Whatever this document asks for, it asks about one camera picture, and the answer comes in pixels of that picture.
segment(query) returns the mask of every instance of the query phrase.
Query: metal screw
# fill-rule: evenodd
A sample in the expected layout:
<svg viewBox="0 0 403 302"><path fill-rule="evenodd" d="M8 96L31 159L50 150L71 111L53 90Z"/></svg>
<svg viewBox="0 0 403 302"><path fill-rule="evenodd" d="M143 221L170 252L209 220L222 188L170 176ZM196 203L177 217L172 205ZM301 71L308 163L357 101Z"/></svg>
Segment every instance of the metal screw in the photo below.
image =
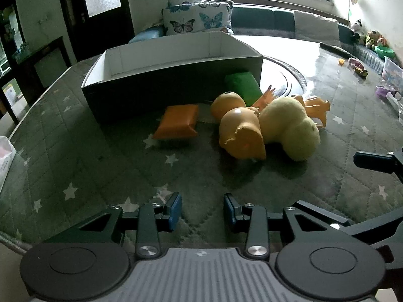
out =
<svg viewBox="0 0 403 302"><path fill-rule="evenodd" d="M153 256L156 255L158 250L154 246L146 245L139 248L138 252L144 256Z"/></svg>
<svg viewBox="0 0 403 302"><path fill-rule="evenodd" d="M253 245L248 249L248 253L255 256L261 256L267 253L267 249L260 245Z"/></svg>
<svg viewBox="0 0 403 302"><path fill-rule="evenodd" d="M333 223L330 225L330 227L333 227L334 229L337 229L337 230L340 229L340 225L338 223Z"/></svg>

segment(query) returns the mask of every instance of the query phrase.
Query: white cushion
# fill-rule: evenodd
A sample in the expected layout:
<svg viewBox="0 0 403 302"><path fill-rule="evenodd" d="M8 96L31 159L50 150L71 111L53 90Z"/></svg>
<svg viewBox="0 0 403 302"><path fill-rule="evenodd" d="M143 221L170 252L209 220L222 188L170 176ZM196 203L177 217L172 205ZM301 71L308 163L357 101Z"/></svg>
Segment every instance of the white cushion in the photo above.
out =
<svg viewBox="0 0 403 302"><path fill-rule="evenodd" d="M295 38L341 47L336 19L294 10Z"/></svg>
<svg viewBox="0 0 403 302"><path fill-rule="evenodd" d="M231 8L228 3L196 3L170 6L163 10L167 35L203 30L231 28Z"/></svg>

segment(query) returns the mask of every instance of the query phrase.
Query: door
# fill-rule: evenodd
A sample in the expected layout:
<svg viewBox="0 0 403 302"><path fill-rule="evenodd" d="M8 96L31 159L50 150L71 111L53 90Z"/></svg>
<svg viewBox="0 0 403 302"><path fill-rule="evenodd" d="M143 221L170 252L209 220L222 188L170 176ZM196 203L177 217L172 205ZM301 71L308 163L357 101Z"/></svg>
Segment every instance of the door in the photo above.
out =
<svg viewBox="0 0 403 302"><path fill-rule="evenodd" d="M60 0L78 61L134 37L128 0Z"/></svg>

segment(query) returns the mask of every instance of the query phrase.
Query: butterfly pillow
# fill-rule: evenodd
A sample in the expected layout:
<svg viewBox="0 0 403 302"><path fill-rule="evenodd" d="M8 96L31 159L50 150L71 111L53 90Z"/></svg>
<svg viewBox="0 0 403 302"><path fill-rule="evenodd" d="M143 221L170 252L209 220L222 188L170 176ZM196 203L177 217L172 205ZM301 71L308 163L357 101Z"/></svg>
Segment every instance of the butterfly pillow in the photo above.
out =
<svg viewBox="0 0 403 302"><path fill-rule="evenodd" d="M225 2L200 2L169 6L163 11L167 35L231 28L231 8Z"/></svg>

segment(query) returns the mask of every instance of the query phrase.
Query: cardboard box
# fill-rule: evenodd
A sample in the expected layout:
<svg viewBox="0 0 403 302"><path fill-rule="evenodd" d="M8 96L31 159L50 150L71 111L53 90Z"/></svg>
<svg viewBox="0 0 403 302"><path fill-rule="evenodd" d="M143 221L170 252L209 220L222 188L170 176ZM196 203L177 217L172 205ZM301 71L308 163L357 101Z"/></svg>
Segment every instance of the cardboard box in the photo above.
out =
<svg viewBox="0 0 403 302"><path fill-rule="evenodd" d="M224 77L250 71L260 82L263 56L223 32L165 36L106 50L81 86L98 122L169 105L214 101Z"/></svg>

